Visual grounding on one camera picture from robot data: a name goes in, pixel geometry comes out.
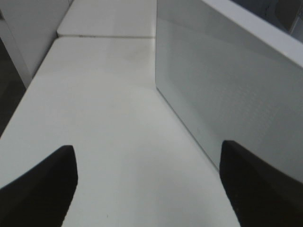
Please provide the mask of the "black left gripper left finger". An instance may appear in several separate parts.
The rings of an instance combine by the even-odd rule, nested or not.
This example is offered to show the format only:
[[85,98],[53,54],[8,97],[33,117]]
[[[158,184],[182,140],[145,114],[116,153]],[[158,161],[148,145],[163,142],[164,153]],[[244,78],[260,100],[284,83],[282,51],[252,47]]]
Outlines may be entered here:
[[72,145],[64,145],[0,190],[2,227],[60,227],[78,185]]

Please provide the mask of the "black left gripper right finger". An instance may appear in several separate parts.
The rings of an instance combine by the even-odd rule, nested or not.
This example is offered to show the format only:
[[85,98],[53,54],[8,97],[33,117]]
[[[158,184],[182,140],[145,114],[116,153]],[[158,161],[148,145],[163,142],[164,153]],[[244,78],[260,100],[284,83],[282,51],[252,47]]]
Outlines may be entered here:
[[301,227],[303,184],[233,140],[222,143],[219,175],[242,227]]

